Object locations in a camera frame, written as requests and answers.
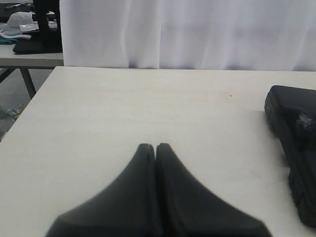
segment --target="floor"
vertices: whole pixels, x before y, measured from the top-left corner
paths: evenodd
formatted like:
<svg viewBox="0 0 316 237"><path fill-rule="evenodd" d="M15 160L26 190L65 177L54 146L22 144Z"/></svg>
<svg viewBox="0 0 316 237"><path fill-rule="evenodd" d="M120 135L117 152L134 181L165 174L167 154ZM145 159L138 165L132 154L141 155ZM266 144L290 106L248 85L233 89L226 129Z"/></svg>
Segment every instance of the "floor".
<svg viewBox="0 0 316 237"><path fill-rule="evenodd" d="M30 70L34 86L38 90L51 70ZM18 109L19 104L27 106L30 97L26 90L23 78L19 70L15 70L8 78L0 83L0 138L4 131L9 131L13 125L13 119L6 115L7 109Z"/></svg>

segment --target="black case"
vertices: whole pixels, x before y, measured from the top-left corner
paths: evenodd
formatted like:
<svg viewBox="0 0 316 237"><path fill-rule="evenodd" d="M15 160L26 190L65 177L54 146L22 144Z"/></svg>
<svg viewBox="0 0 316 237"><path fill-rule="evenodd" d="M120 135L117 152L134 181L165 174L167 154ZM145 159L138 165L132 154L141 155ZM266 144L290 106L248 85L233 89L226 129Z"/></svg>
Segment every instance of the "black case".
<svg viewBox="0 0 316 237"><path fill-rule="evenodd" d="M275 85L268 93L265 112L290 167L289 186L299 217L316 228L316 151L306 146L297 130L301 114L316 118L316 91Z"/></svg>

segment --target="table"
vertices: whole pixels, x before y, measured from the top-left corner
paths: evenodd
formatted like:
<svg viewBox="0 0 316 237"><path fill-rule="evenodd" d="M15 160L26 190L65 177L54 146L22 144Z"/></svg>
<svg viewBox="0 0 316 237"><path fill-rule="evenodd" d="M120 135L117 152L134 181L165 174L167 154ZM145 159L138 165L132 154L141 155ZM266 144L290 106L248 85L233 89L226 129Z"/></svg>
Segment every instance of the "table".
<svg viewBox="0 0 316 237"><path fill-rule="evenodd" d="M23 80L32 99L36 93L29 69L54 69L63 66L63 54L30 54L16 55L14 45L0 45L0 83L5 80L15 69L21 71Z"/></svg>
<svg viewBox="0 0 316 237"><path fill-rule="evenodd" d="M100 192L139 143L184 165L275 237L309 237L263 110L270 87L316 89L316 73L56 68L0 143L0 236L42 237Z"/></svg>

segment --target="black object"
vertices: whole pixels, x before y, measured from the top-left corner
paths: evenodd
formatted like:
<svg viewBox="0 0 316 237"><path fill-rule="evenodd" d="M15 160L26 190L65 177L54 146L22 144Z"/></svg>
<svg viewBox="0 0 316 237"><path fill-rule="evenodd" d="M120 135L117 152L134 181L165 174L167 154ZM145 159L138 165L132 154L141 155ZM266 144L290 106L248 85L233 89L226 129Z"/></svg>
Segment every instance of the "black object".
<svg viewBox="0 0 316 237"><path fill-rule="evenodd" d="M99 195L57 218L47 237L160 237L155 157L138 147L122 174Z"/></svg>
<svg viewBox="0 0 316 237"><path fill-rule="evenodd" d="M181 163L157 147L157 192L167 237L270 237L265 225L223 202Z"/></svg>
<svg viewBox="0 0 316 237"><path fill-rule="evenodd" d="M275 85L265 112L290 166L289 186L299 217L316 228L316 91Z"/></svg>
<svg viewBox="0 0 316 237"><path fill-rule="evenodd" d="M12 5L15 5L16 3L0 3L0 22L4 22L6 23L10 16L13 14L13 13L16 13L16 12L19 12L19 11L23 11L23 12L30 12L32 10L34 10L34 5L32 4L31 6L22 6L22 7L17 7L17 8L14 8L14 9L10 9L10 10L5 10L6 7L8 6L12 6ZM55 15L47 15L48 19L50 21L53 21L56 16ZM33 15L33 20L34 21L37 21L38 18L36 15Z"/></svg>
<svg viewBox="0 0 316 237"><path fill-rule="evenodd" d="M32 35L30 40L19 39L13 51L17 54L61 53L62 38L60 26L59 0L34 0L35 13L39 23L39 32L27 33ZM47 13L54 12L57 29L51 29Z"/></svg>

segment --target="white curtain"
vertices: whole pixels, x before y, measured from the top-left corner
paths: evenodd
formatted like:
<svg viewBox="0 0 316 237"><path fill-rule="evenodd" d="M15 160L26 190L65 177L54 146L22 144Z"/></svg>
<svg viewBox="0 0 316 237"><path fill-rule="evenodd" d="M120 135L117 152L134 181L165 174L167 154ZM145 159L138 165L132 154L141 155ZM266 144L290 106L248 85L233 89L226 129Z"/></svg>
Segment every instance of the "white curtain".
<svg viewBox="0 0 316 237"><path fill-rule="evenodd" d="M315 0L61 0L67 66L316 70Z"/></svg>

